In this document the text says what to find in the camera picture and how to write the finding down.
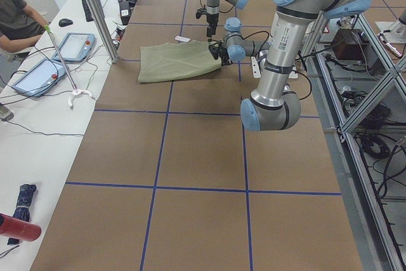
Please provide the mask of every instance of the metal frame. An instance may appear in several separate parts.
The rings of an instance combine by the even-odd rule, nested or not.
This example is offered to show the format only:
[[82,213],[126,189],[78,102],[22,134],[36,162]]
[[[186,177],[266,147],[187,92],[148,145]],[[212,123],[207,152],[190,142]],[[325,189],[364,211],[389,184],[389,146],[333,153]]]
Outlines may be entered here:
[[[365,119],[365,117],[371,112],[371,110],[376,107],[383,100],[386,94],[393,88],[396,88],[398,90],[399,94],[406,103],[406,81],[404,79],[404,76],[400,73],[400,71],[403,71],[406,68],[406,57],[400,60],[398,64],[394,64],[389,54],[380,43],[378,37],[369,26],[366,18],[363,15],[360,15],[358,21],[361,28],[363,28],[365,34],[367,35],[372,48],[377,53],[379,59],[382,61],[386,73],[382,76],[382,78],[377,80],[375,87],[368,93],[368,95],[357,107],[356,111],[354,111],[349,117],[345,117],[344,115],[334,83],[330,78],[327,67],[325,66],[323,56],[321,54],[318,54],[316,58],[340,122],[339,129],[341,132],[341,140],[342,142],[347,143],[348,148],[351,152],[351,156],[353,158],[353,162],[355,163],[360,183],[367,198],[369,209],[374,217],[374,222],[376,224],[376,227],[378,228],[379,235],[385,248],[392,270],[403,271],[402,259],[399,257],[396,247],[393,244],[391,232],[386,226],[384,212],[381,210],[379,202],[375,197],[374,189],[370,184],[368,172],[365,170],[365,166],[359,153],[358,144],[356,143],[351,132],[359,125],[359,123],[363,119]],[[319,28],[321,27],[321,25],[322,17],[319,15],[317,22],[313,26],[313,29],[315,30],[314,33],[312,33],[313,35],[309,37],[304,44],[304,54],[310,54],[312,46],[314,46],[315,42],[320,39],[321,32],[319,31]],[[315,49],[316,51],[318,51],[318,49],[321,50],[321,47],[316,46]]]
[[98,4],[97,0],[86,0],[86,2],[89,6],[92,17],[95,20],[96,27],[104,43],[104,46],[107,49],[108,55],[112,63],[115,63],[118,61],[119,56],[117,54],[117,49],[113,44],[113,40],[110,37],[110,32],[108,31],[106,21],[104,20],[102,11],[103,8]]

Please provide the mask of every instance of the keyboard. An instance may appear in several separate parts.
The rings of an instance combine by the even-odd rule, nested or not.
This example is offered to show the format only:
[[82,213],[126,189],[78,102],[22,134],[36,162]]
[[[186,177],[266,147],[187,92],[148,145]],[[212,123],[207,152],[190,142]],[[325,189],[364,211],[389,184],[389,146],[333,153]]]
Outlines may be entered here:
[[[101,7],[101,13],[103,14],[103,17],[104,17],[102,2],[100,0],[97,0],[97,2],[99,3],[99,5]],[[90,12],[90,9],[89,9],[89,6],[88,6],[86,0],[82,0],[82,6],[83,6],[83,11],[84,11],[84,16],[86,17],[86,21],[92,22],[93,17],[91,16],[91,12]]]

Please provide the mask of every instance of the person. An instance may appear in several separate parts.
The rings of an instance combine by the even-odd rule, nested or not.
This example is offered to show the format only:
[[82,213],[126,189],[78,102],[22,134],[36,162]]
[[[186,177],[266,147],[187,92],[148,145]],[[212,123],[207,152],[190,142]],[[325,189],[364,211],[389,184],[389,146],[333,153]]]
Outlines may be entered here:
[[13,53],[35,45],[48,22],[24,0],[0,0],[0,48]]

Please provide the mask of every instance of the person's arm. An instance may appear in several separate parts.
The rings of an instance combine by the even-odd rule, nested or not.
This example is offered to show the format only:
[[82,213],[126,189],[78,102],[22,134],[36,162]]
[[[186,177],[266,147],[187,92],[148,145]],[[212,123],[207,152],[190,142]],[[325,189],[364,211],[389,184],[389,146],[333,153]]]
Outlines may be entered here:
[[25,14],[27,14],[28,16],[31,16],[37,23],[39,23],[43,27],[45,25],[49,25],[49,23],[45,20],[45,18],[41,14],[39,14],[36,9],[31,7],[30,5],[26,5],[23,8],[23,11]]
[[0,48],[13,53],[34,46],[40,38],[41,35],[36,35],[30,38],[10,40],[7,36],[3,35],[0,36]]

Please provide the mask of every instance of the black box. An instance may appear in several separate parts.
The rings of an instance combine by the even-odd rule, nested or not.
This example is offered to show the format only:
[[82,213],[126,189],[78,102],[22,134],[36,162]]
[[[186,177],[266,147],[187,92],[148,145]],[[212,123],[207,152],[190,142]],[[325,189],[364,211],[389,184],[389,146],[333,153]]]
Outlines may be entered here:
[[129,18],[131,17],[129,2],[125,0],[119,1],[119,6],[120,6],[121,23],[123,25],[127,25],[129,22]]
[[331,45],[338,60],[363,60],[361,48],[368,44],[362,41],[361,30],[339,29]]

